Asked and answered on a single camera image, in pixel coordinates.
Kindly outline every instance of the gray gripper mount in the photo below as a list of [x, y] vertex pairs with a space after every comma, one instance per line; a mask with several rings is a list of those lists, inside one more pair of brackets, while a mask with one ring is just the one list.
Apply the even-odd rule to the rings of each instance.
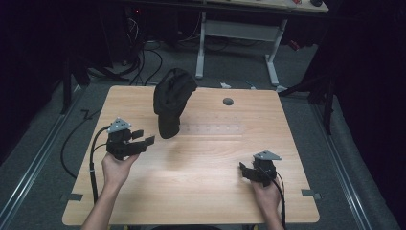
[[127, 128], [130, 128], [131, 124], [126, 122], [125, 120], [118, 117], [116, 121], [114, 121], [111, 126], [108, 128], [107, 133], [113, 133], [116, 131], [121, 131]]
[[282, 160], [280, 156], [275, 153], [270, 152], [269, 150], [262, 151], [254, 155], [254, 158], [259, 160]]

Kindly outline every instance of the gray carpet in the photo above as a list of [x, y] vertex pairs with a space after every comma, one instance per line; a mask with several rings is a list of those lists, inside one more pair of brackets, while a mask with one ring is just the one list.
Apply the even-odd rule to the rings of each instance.
[[[156, 45], [156, 43], [148, 44], [149, 48]], [[256, 48], [261, 50], [261, 46], [266, 47], [266, 45], [262, 43]], [[220, 44], [210, 48], [222, 47]], [[208, 51], [205, 77], [203, 80], [197, 81], [198, 85], [201, 87], [220, 87], [221, 82], [226, 82], [233, 88], [250, 88], [251, 85], [245, 82], [249, 81], [258, 89], [275, 89], [270, 84], [263, 56], [236, 52], [240, 48], [229, 45], [221, 52]], [[281, 85], [292, 86], [300, 82], [316, 49], [317, 47], [313, 46], [295, 52], [289, 47], [280, 47], [275, 59], [275, 66]], [[159, 81], [170, 68], [174, 67], [183, 68], [194, 74], [197, 47], [179, 46], [174, 49], [162, 45], [155, 51], [162, 56], [163, 65], [157, 75], [151, 79], [151, 83]], [[146, 51], [145, 54], [146, 66], [142, 74], [143, 80], [159, 66], [159, 58], [155, 54], [149, 51]], [[117, 66], [115, 71], [120, 71], [122, 68]], [[83, 121], [84, 113], [81, 110], [88, 109], [92, 113], [100, 109], [109, 87], [117, 84], [124, 83], [106, 79], [92, 79], [92, 83], [84, 90], [82, 97], [78, 100], [57, 136], [49, 158], [13, 217], [9, 229], [79, 229], [78, 227], [65, 226], [61, 222], [66, 205], [66, 202], [61, 198], [71, 192], [75, 180], [62, 169], [59, 153], [69, 133]], [[308, 104], [304, 96], [305, 93], [297, 93], [282, 98], [282, 105], [303, 161], [310, 187], [321, 195], [321, 199], [316, 200], [320, 220], [311, 224], [287, 224], [287, 227], [288, 229], [358, 229], [329, 156], [328, 145], [324, 139], [325, 134], [319, 126], [320, 121], [314, 115], [313, 105]], [[62, 90], [59, 87], [54, 93], [53, 99], [33, 119], [29, 130], [9, 159], [1, 166], [0, 204], [2, 207], [6, 205], [13, 190], [30, 166], [58, 118], [58, 113], [61, 110], [61, 97]], [[352, 142], [350, 132], [336, 100], [334, 110], [331, 137], [343, 158], [354, 187], [361, 197], [371, 220], [372, 229], [399, 229]], [[95, 116], [92, 120], [85, 122], [72, 135], [66, 145], [64, 158], [67, 167], [73, 173], [79, 171], [97, 119], [98, 116]], [[239, 226], [221, 227], [224, 229], [239, 228]]]

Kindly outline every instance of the black cap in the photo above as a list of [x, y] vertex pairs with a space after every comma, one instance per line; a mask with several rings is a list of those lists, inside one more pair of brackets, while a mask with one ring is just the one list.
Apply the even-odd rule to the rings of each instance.
[[169, 70], [156, 85], [153, 109], [158, 115], [159, 133], [162, 138], [169, 139], [179, 132], [180, 115], [196, 87], [194, 77], [179, 68]]

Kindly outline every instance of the human hand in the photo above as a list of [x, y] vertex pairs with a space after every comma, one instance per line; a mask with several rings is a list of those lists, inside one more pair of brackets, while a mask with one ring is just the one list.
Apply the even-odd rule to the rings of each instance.
[[269, 186], [263, 187], [262, 183], [252, 181], [255, 198], [260, 211], [265, 218], [268, 229], [283, 229], [281, 218], [278, 213], [278, 206], [281, 202], [281, 194], [277, 186], [271, 182]]
[[132, 164], [138, 159], [139, 154], [132, 155], [121, 161], [112, 154], [107, 153], [101, 161], [104, 174], [104, 188], [118, 191], [128, 179]]

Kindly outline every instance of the wooden tabletop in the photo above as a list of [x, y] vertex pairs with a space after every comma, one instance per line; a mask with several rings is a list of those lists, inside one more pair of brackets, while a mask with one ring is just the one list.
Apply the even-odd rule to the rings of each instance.
[[[111, 224], [230, 224], [261, 223], [249, 180], [242, 178], [242, 162], [252, 168], [253, 154], [270, 150], [284, 181], [286, 222], [319, 219], [310, 189], [278, 94], [270, 90], [197, 88], [180, 118], [181, 131], [164, 140], [153, 112], [153, 87], [113, 86], [95, 128], [110, 125], [117, 117], [156, 135], [134, 163], [122, 187]], [[233, 105], [225, 105], [230, 98]], [[103, 133], [97, 145], [105, 143]], [[73, 194], [81, 201], [68, 202], [63, 222], [82, 225], [93, 207], [88, 171], [90, 145], [81, 165]], [[105, 149], [95, 152], [99, 192]]]

